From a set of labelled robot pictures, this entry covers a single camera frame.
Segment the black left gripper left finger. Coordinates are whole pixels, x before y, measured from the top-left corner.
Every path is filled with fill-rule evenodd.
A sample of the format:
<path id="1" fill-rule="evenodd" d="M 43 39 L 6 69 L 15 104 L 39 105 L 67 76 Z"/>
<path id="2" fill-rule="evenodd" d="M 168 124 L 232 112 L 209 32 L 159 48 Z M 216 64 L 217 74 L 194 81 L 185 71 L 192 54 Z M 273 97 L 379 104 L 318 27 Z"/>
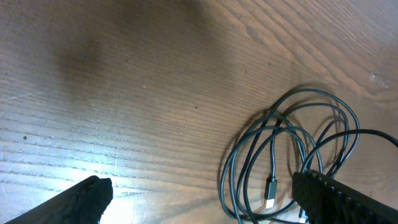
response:
<path id="1" fill-rule="evenodd" d="M 100 179 L 98 176 L 92 175 L 28 212 L 8 221 L 8 224 L 97 224 L 112 199 L 111 179 Z"/>

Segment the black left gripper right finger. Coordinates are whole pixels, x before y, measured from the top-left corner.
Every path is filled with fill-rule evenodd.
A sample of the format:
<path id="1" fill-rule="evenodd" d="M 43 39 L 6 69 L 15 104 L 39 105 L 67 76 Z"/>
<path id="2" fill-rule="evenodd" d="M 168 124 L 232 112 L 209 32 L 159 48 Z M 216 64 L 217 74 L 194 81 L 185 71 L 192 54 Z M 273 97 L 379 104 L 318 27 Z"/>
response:
<path id="1" fill-rule="evenodd" d="M 310 223 L 397 223 L 396 209 L 315 170 L 295 172 L 292 192 Z"/>

